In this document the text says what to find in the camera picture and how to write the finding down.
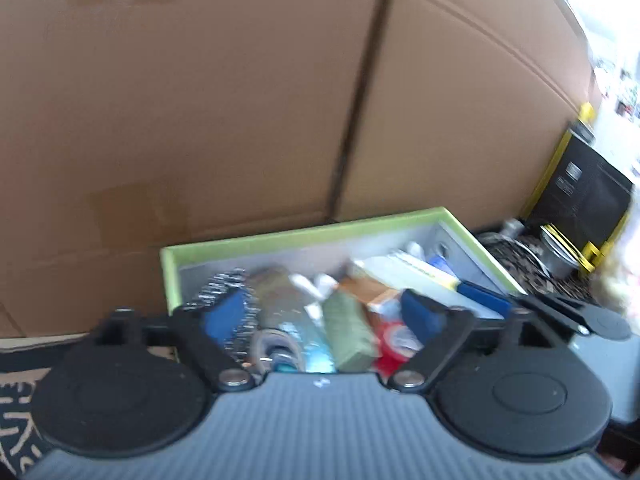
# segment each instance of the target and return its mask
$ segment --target metal screw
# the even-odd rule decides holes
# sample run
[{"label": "metal screw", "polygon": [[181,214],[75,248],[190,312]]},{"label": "metal screw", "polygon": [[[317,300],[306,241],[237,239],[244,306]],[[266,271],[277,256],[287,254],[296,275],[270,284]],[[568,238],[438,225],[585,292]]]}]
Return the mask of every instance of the metal screw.
[{"label": "metal screw", "polygon": [[424,375],[413,370],[402,370],[394,375],[394,382],[403,388],[417,388],[424,384]]},{"label": "metal screw", "polygon": [[249,382],[251,376],[242,368],[229,368],[220,372],[218,379],[225,386],[243,386]]}]

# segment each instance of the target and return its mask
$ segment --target metal pot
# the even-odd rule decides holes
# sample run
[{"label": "metal pot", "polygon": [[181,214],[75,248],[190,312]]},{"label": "metal pot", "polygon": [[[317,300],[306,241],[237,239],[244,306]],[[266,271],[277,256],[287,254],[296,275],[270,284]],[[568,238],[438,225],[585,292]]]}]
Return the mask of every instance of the metal pot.
[{"label": "metal pot", "polygon": [[575,269],[580,268],[578,258],[573,256],[545,227],[541,228],[540,238],[543,249],[540,261],[554,278],[564,280]]}]

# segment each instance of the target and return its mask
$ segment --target green tray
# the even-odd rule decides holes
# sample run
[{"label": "green tray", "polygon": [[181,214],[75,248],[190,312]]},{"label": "green tray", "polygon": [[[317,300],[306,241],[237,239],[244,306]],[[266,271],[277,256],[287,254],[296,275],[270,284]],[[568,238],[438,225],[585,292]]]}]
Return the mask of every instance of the green tray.
[{"label": "green tray", "polygon": [[465,253],[480,264],[483,272],[489,273],[506,292],[523,291],[471,233],[449,211],[439,207],[294,231],[166,247],[161,250],[161,261],[168,309],[171,311],[185,301],[180,287],[180,270],[188,266],[251,254],[308,248],[432,224],[445,226],[449,233],[454,234],[457,244],[462,245]]}]

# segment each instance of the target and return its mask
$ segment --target red tape roll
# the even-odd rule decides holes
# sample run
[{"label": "red tape roll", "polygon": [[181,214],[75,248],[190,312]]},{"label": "red tape roll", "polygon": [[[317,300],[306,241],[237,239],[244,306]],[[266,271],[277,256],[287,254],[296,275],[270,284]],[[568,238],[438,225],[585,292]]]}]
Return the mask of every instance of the red tape roll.
[{"label": "red tape roll", "polygon": [[384,377],[391,376],[422,348],[414,333],[400,321],[383,323],[376,335],[380,342],[380,358],[376,361],[376,368]]}]

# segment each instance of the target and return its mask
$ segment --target white sticker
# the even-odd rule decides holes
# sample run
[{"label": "white sticker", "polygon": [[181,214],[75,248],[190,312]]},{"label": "white sticker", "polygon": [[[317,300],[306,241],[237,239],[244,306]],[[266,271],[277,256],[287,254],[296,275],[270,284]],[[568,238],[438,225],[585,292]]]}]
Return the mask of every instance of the white sticker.
[{"label": "white sticker", "polygon": [[314,381],[314,386],[316,388],[324,388],[324,387],[328,386],[329,384],[331,384],[331,381],[329,379],[325,379],[325,378],[318,379],[318,380]]},{"label": "white sticker", "polygon": [[574,163],[569,162],[566,167],[566,174],[569,175],[572,179],[578,180],[582,174],[582,170],[578,168]]},{"label": "white sticker", "polygon": [[422,349],[422,344],[408,327],[397,325],[385,335],[386,342],[400,355],[411,358]]}]

